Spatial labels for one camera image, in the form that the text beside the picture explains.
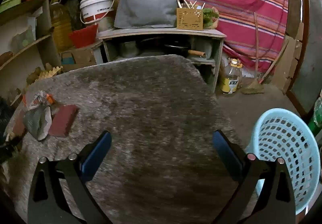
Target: wooden handle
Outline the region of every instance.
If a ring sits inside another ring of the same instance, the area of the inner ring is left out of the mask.
[[[254,12],[255,19],[255,30],[256,30],[256,62],[255,62],[255,78],[257,79],[258,73],[258,58],[259,58],[259,39],[258,39],[258,23],[257,23],[257,13]]]
[[[270,71],[272,70],[272,68],[274,68],[274,66],[276,65],[277,61],[280,59],[280,57],[282,56],[284,50],[286,49],[287,45],[289,43],[289,40],[287,39],[287,41],[284,43],[284,46],[282,47],[281,51],[279,52],[277,58],[274,60],[274,62],[271,64],[271,66],[269,67],[269,69],[266,71],[266,73],[264,74],[264,76],[261,78],[259,84],[262,84],[264,79],[267,77],[267,75],[270,73]]]
[[[199,57],[206,57],[206,53],[201,52],[201,51],[195,51],[195,50],[188,50],[188,53],[191,55],[199,56]]]

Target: green tray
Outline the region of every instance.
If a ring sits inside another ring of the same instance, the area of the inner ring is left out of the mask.
[[[18,5],[21,3],[21,0],[6,0],[1,3],[0,5],[0,12],[5,11],[6,9],[9,9],[15,5]]]

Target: chopsticks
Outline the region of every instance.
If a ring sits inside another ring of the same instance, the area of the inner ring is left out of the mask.
[[[197,1],[195,1],[193,4],[192,4],[192,2],[190,1],[190,5],[187,3],[187,1],[186,0],[183,0],[184,1],[184,3],[187,5],[187,8],[188,9],[194,9],[194,5],[197,3]],[[180,3],[180,1],[179,0],[177,0],[177,3],[178,3],[178,6],[179,6],[179,8],[180,9],[182,9],[182,5],[181,5],[181,3]]]

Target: wooden utensil holder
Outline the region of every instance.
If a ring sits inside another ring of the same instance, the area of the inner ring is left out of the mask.
[[[180,30],[202,30],[202,9],[180,9],[177,8],[177,29]]]

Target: large plastic jug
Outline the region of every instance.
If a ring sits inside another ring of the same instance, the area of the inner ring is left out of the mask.
[[[62,0],[51,0],[49,11],[52,26],[54,27],[53,38],[59,52],[66,51],[73,46],[73,42],[68,37],[72,32],[70,16],[67,9],[60,4]]]

